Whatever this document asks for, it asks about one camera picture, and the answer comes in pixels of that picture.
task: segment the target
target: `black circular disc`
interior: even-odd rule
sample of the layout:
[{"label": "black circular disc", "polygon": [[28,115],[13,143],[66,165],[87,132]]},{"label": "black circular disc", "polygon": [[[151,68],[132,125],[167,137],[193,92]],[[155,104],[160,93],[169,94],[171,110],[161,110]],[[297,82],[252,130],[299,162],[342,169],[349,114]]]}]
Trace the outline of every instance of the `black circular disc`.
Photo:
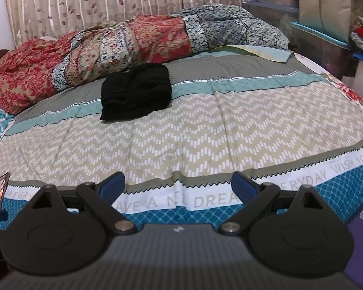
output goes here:
[{"label": "black circular disc", "polygon": [[248,242],[267,267],[303,278],[342,271],[354,247],[351,233],[337,218],[306,208],[261,219],[252,226]]},{"label": "black circular disc", "polygon": [[0,244],[4,259],[28,275],[53,276],[87,266],[104,251],[107,235],[94,219],[39,209],[10,226]]}]

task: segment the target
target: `black folded cloth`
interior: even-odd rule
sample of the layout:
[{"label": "black folded cloth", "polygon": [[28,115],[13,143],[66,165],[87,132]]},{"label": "black folded cloth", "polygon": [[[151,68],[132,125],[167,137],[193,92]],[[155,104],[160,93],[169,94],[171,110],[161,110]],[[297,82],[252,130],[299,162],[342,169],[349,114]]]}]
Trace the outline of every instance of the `black folded cloth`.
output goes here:
[{"label": "black folded cloth", "polygon": [[102,84],[101,120],[133,120],[162,110],[171,102],[165,65],[145,63],[125,73],[112,73]]}]

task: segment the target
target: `bed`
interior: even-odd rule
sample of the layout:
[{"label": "bed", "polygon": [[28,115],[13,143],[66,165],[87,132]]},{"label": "bed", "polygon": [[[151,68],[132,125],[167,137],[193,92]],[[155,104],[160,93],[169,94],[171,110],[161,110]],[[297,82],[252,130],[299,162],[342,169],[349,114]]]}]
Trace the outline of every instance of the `bed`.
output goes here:
[{"label": "bed", "polygon": [[0,228],[44,184],[74,188],[116,171],[126,187],[113,207],[139,228],[217,227],[242,208],[234,171],[286,190],[310,184],[351,221],[363,209],[363,101],[280,47],[213,48],[165,63],[172,102],[148,116],[100,121],[104,77],[17,114],[0,140],[0,175],[11,172]]}]

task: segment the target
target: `gray fabric stripe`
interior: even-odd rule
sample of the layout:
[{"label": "gray fabric stripe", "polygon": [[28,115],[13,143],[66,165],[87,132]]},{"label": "gray fabric stripe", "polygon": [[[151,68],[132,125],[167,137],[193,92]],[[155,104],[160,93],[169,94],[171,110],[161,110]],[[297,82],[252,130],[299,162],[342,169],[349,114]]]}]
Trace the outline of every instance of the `gray fabric stripe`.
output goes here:
[{"label": "gray fabric stripe", "polygon": [[[176,60],[164,64],[171,78],[171,83],[177,84],[187,80],[219,80],[234,77],[259,77],[289,74],[301,71],[314,74],[295,57],[287,63],[272,62],[252,55],[204,56],[188,60]],[[16,123],[36,118],[47,111],[60,111],[73,103],[89,102],[100,99],[101,85],[105,78],[88,84],[69,88],[50,98],[44,99],[35,106],[23,111],[16,117]]]},{"label": "gray fabric stripe", "polygon": [[[304,168],[306,166],[326,161],[328,159],[333,159],[345,153],[359,150],[361,148],[363,148],[363,140],[359,141],[358,143],[352,146],[331,150],[330,152],[302,158],[293,162],[282,163],[280,165],[274,165],[260,169],[247,169],[243,171],[243,174],[249,178],[256,179],[261,177],[287,173],[299,168]],[[184,186],[187,188],[195,186],[200,187],[200,186],[230,182],[231,176],[232,173],[222,173],[222,174],[204,175],[204,176],[190,178],[184,176],[179,171],[175,171],[172,173],[172,177],[166,180],[153,179],[140,184],[133,184],[133,185],[127,184],[124,192],[127,194],[133,194],[133,193],[148,191],[150,189],[164,188],[166,186],[173,185],[176,180],[181,181],[184,184]],[[28,180],[28,181],[10,181],[9,185],[18,186],[18,187],[27,187],[27,186],[42,187],[43,185],[45,185],[45,183],[41,181]],[[73,187],[58,186],[58,189],[59,190],[73,189]]]}]

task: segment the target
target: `metal screw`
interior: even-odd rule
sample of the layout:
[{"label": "metal screw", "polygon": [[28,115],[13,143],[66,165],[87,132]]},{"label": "metal screw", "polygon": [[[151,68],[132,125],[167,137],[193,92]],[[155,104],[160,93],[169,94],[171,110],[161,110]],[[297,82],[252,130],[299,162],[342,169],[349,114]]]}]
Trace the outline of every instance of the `metal screw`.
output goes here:
[{"label": "metal screw", "polygon": [[223,225],[221,225],[221,228],[224,232],[233,233],[239,231],[241,226],[237,224],[236,222],[225,222]]},{"label": "metal screw", "polygon": [[119,231],[128,231],[133,229],[134,224],[129,220],[120,220],[114,224],[114,227]]}]

